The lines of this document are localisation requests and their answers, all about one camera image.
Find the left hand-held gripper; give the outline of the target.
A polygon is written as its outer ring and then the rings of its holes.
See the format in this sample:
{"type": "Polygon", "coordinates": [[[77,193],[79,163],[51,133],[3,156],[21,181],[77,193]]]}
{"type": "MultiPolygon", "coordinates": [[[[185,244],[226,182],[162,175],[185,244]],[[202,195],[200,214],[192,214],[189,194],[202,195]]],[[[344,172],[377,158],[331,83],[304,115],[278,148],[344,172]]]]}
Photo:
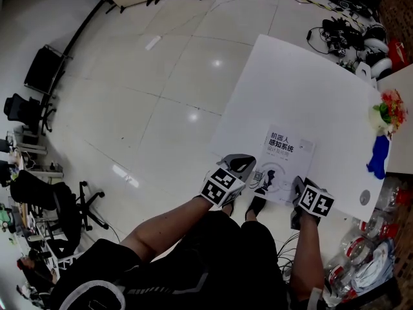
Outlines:
{"type": "Polygon", "coordinates": [[[248,154],[225,156],[206,174],[199,195],[217,207],[232,203],[246,187],[255,165],[255,157],[248,154]]]}

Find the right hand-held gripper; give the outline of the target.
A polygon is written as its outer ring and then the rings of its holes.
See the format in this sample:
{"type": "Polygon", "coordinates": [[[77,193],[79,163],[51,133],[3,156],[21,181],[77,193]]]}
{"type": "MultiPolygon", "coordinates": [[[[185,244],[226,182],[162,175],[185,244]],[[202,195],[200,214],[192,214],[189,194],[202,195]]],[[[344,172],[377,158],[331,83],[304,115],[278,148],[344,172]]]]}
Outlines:
{"type": "Polygon", "coordinates": [[[300,219],[305,213],[319,225],[320,220],[328,216],[335,201],[326,189],[320,189],[310,179],[303,180],[300,176],[296,176],[293,181],[290,199],[294,206],[290,216],[290,227],[293,230],[301,229],[300,219]]]}

